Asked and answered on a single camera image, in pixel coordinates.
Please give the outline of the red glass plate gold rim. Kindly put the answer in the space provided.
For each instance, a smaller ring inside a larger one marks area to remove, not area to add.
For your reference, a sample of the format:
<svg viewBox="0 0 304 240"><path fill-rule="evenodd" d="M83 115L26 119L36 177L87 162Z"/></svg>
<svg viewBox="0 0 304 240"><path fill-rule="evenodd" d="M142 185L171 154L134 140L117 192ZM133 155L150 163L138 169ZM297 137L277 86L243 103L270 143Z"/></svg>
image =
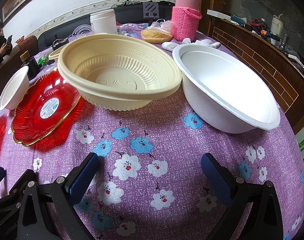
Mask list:
<svg viewBox="0 0 304 240"><path fill-rule="evenodd" d="M50 135L77 106L81 95L57 69L28 88L15 109L13 140L31 146Z"/></svg>

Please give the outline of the large white paper bowl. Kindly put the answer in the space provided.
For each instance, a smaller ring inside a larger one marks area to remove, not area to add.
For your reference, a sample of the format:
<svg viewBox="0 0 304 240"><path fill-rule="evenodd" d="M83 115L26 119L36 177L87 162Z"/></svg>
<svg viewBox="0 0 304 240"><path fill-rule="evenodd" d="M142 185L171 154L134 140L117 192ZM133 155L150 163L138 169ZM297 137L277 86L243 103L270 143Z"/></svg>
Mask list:
<svg viewBox="0 0 304 240"><path fill-rule="evenodd" d="M172 52L193 111L220 131L239 134L280 124L280 111L265 82L235 57L207 46L182 44Z"/></svg>

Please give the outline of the large cream plastic bowl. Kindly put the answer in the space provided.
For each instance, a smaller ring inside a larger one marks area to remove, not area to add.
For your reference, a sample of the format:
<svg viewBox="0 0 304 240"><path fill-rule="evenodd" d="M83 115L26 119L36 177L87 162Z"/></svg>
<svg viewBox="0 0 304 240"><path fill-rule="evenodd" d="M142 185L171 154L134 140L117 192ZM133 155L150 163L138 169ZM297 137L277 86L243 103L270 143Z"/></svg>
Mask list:
<svg viewBox="0 0 304 240"><path fill-rule="evenodd" d="M182 74L174 60L148 42L115 34L84 36L59 54L58 71L91 104L130 111L172 95Z"/></svg>

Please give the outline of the purple floral tablecloth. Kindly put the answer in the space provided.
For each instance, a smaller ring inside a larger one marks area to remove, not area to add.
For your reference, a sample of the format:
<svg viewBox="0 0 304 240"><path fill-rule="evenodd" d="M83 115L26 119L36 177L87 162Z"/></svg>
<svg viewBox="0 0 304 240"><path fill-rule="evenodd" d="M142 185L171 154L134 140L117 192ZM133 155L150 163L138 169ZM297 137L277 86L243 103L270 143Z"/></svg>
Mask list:
<svg viewBox="0 0 304 240"><path fill-rule="evenodd" d="M11 111L0 111L0 167L7 171L0 198L27 169L51 183L95 152L100 171L77 212L97 239L204 239L225 210L201 170L207 152L248 183L273 182L284 239L303 225L304 161L284 114L272 131L228 134L201 120L182 89L126 112L81 100L30 147L14 142L12 120Z"/></svg>

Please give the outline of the black mug with lid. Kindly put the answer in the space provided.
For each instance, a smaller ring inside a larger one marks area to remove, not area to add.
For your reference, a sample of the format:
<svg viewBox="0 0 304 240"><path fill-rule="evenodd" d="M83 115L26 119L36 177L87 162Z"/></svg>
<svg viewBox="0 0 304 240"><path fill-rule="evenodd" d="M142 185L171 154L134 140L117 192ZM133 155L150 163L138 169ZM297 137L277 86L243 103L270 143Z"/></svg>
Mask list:
<svg viewBox="0 0 304 240"><path fill-rule="evenodd" d="M26 50L21 56L22 67L28 66L28 79L29 81L34 79L40 72L41 66L39 66L34 57L32 57L28 50Z"/></svg>

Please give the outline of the smartphone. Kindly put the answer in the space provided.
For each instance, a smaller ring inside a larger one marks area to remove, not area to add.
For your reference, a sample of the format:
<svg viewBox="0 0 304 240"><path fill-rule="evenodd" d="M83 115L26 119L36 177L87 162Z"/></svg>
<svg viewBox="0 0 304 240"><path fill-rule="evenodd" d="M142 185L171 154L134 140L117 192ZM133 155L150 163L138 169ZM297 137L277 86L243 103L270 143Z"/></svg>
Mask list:
<svg viewBox="0 0 304 240"><path fill-rule="evenodd" d="M10 36L7 38L6 43L7 43L7 44L11 44L11 41L12 41L12 35L10 35Z"/></svg>

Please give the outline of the white work glove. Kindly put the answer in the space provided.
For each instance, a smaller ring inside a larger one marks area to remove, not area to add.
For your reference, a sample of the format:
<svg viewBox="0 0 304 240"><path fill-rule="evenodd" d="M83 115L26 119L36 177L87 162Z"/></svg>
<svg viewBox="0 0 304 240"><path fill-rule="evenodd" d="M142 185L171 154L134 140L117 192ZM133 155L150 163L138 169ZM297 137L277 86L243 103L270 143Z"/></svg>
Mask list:
<svg viewBox="0 0 304 240"><path fill-rule="evenodd" d="M183 40L183 42L181 43L181 45L184 45L184 44L196 44L196 45L211 47L211 48L215 48L215 49L218 49L221 47L220 42L212 42L209 39L196 40L195 42L191 42L191 40L189 38L185 38ZM179 46L179 44L177 44L175 42L163 42L163 44L161 44L162 49L164 49L166 51L170 51L170 52L172 52L178 46Z"/></svg>

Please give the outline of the white plastic jar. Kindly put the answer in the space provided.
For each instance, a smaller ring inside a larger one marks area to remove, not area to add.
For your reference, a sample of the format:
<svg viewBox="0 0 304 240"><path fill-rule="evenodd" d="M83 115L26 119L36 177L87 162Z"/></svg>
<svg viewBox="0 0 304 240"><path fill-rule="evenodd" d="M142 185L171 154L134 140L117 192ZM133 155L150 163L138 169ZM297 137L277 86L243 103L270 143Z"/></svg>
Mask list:
<svg viewBox="0 0 304 240"><path fill-rule="evenodd" d="M95 34L117 34L117 24L114 9L102 10L90 15L90 23Z"/></svg>

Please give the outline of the bagged yellow food bowl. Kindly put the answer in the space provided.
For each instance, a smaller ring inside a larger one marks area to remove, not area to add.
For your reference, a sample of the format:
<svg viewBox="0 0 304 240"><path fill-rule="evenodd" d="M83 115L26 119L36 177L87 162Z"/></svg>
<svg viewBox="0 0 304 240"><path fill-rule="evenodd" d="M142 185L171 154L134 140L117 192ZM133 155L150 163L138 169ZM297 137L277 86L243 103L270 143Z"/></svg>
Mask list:
<svg viewBox="0 0 304 240"><path fill-rule="evenodd" d="M141 37L144 41L153 44L171 41L173 38L173 22L159 19L142 30Z"/></svg>

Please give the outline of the pink knit-sleeved thermos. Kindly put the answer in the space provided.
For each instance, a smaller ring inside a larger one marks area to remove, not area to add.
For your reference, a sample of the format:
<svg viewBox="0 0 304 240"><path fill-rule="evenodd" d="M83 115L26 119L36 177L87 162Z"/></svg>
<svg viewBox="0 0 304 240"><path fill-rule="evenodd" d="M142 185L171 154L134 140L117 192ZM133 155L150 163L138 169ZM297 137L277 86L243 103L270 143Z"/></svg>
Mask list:
<svg viewBox="0 0 304 240"><path fill-rule="evenodd" d="M173 37L178 41L185 38L194 41L201 18L199 0L175 0L172 8Z"/></svg>

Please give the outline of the purple phone stand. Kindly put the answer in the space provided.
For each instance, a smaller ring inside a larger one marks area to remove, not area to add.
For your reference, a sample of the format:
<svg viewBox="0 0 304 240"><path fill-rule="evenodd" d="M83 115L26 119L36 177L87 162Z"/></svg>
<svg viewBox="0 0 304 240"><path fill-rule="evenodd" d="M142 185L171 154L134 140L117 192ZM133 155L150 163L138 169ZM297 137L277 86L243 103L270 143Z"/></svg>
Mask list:
<svg viewBox="0 0 304 240"><path fill-rule="evenodd" d="M157 2L143 2L143 18L148 20L148 25L160 18L159 15L159 4Z"/></svg>

